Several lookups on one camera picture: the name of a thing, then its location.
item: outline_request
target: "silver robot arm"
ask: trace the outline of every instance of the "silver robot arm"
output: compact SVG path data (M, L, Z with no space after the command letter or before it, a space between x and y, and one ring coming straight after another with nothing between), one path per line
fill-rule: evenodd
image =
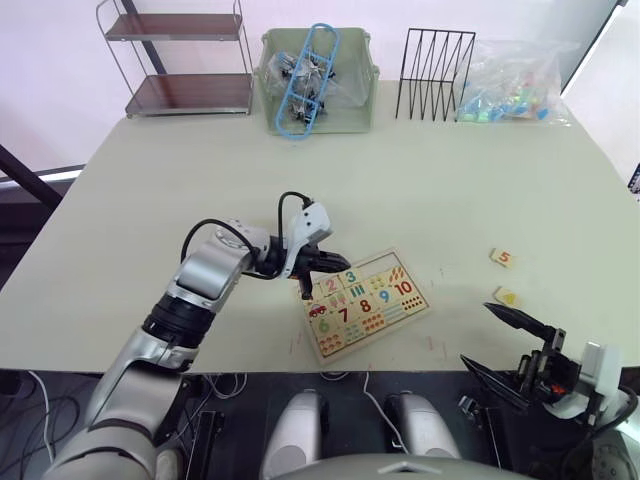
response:
M219 227L184 260L96 386L84 428L56 457L44 480L153 479L155 446L170 436L163 422L186 385L183 373L240 276L296 278L303 296L310 296L311 271L339 272L350 266L340 255L318 249L331 228L324 207L308 198L290 222L286 239L281 228L276 238L237 220L229 225L235 232Z

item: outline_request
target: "white table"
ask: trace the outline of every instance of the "white table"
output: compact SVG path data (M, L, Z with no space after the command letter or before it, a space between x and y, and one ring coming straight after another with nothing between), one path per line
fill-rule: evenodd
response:
M275 231L289 189L327 207L325 249L352 261L398 249L434 305L325 370L458 370L459 353L514 368L541 342L482 307L498 286L565 328L568 355L593 340L640 364L639 211L582 127L395 120L395 93L381 84L371 133L303 142L268 135L257 109L122 120L0 293L0 367L105 370L195 222ZM491 262L493 247L517 266ZM244 278L194 370L319 370L294 286Z

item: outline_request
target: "puzzle board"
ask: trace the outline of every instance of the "puzzle board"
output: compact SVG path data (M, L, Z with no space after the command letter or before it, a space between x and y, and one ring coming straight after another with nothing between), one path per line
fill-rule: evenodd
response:
M313 300L302 300L304 322L321 364L368 345L430 308L392 250L317 279L312 295Z

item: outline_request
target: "black wire file rack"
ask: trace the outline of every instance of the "black wire file rack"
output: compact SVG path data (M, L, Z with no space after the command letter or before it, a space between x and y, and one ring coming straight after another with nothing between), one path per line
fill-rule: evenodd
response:
M402 57L396 118L402 86L408 82L409 88L405 91L409 96L409 119L414 113L418 114L418 100L421 120L431 112L431 120L435 121L440 113L446 121L450 109L453 119L457 120L456 111L464 96L475 39L475 32L410 28Z

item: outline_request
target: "red number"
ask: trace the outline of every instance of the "red number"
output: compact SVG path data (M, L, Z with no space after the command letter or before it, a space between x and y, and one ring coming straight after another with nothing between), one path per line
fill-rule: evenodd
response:
M404 295L405 293L411 293L411 291L413 290L413 288L411 287L411 284L407 281L402 282L400 285L394 285L394 287L398 289L398 293L400 295Z

